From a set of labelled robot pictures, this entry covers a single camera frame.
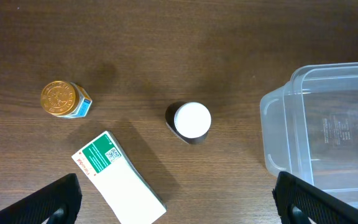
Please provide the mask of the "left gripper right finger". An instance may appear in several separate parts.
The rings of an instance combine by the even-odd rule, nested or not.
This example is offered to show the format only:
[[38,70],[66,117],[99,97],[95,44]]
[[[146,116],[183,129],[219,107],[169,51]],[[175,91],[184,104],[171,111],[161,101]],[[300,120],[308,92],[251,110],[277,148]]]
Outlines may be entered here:
[[272,194],[282,223],[358,224],[358,209],[288,172],[278,174]]

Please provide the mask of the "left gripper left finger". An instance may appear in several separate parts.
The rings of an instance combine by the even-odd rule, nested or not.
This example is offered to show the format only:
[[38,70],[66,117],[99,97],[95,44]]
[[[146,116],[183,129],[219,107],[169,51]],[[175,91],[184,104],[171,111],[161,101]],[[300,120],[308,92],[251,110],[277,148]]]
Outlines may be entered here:
[[77,175],[67,174],[0,211],[0,223],[74,223],[82,193]]

